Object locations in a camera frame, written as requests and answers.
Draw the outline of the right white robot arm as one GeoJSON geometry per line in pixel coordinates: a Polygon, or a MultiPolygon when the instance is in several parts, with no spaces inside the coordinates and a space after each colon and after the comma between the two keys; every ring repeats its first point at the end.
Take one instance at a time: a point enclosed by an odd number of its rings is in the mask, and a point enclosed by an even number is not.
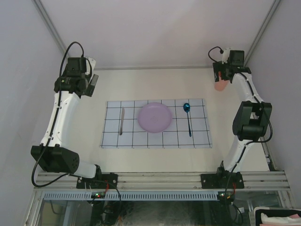
{"type": "Polygon", "coordinates": [[[234,141],[221,163],[224,171],[216,176],[217,185],[226,188],[233,182],[231,173],[241,170],[245,155],[252,145],[269,142],[269,139],[262,140],[267,131],[273,135],[270,122],[272,105],[258,94],[251,70],[245,66],[244,51],[221,47],[218,50],[222,58],[220,61],[213,61],[215,89],[222,91],[230,83],[241,101],[232,124],[234,141]]]}

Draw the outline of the pink plastic cup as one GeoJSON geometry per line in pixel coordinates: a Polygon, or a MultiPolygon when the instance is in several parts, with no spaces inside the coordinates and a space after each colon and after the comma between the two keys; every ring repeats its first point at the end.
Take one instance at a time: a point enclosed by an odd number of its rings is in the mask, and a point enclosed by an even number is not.
{"type": "Polygon", "coordinates": [[[222,79],[222,73],[220,72],[220,80],[219,82],[214,82],[214,88],[217,91],[223,91],[226,86],[228,85],[229,81],[228,80],[223,80],[222,79]]]}

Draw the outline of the blue metallic spoon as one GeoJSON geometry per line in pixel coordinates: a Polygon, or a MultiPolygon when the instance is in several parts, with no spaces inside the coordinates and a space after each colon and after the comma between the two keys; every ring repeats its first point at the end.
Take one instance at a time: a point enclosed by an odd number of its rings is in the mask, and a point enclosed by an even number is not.
{"type": "Polygon", "coordinates": [[[183,105],[183,109],[187,114],[187,120],[188,120],[188,128],[189,128],[189,136],[192,137],[192,132],[191,132],[191,128],[190,128],[190,117],[189,117],[189,113],[190,113],[190,104],[189,103],[184,103],[183,105]]]}

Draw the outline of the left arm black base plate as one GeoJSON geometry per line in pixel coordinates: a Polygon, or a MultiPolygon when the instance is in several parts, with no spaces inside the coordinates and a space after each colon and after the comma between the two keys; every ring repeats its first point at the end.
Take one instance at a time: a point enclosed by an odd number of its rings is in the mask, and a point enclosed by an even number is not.
{"type": "Polygon", "coordinates": [[[105,173],[101,179],[79,178],[77,180],[77,189],[115,189],[118,184],[118,174],[105,173]]]}

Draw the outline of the purple plastic plate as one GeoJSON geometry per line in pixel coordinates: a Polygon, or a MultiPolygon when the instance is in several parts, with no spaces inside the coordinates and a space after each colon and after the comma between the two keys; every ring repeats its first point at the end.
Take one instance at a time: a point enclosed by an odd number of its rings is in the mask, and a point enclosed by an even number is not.
{"type": "Polygon", "coordinates": [[[170,126],[172,119],[172,112],[161,103],[145,105],[137,116],[139,126],[149,133],[165,131],[170,126]]]}

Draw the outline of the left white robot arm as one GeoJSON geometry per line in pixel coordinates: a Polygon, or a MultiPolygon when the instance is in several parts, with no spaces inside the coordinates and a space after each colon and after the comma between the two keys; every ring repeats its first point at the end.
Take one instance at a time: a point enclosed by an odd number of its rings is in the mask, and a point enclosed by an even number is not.
{"type": "Polygon", "coordinates": [[[70,57],[63,74],[55,81],[54,106],[40,145],[31,148],[37,164],[51,173],[67,173],[87,178],[92,188],[103,183],[100,166],[82,161],[69,147],[69,133],[74,111],[82,96],[91,97],[98,75],[96,61],[90,57],[70,57]]]}

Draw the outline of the silver table knife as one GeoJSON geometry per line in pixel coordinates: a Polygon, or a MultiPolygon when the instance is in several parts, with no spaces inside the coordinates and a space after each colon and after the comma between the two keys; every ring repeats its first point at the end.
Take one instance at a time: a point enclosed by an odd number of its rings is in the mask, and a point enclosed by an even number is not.
{"type": "Polygon", "coordinates": [[[120,127],[119,127],[119,135],[121,136],[123,133],[123,122],[125,116],[125,109],[124,107],[121,108],[121,117],[120,117],[120,127]]]}

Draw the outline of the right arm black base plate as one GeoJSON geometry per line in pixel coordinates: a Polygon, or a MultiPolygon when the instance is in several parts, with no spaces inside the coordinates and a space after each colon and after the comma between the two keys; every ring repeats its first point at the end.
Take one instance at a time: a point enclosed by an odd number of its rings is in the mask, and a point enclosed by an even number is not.
{"type": "Polygon", "coordinates": [[[227,173],[225,175],[201,174],[203,189],[244,189],[244,181],[240,173],[227,173]]]}

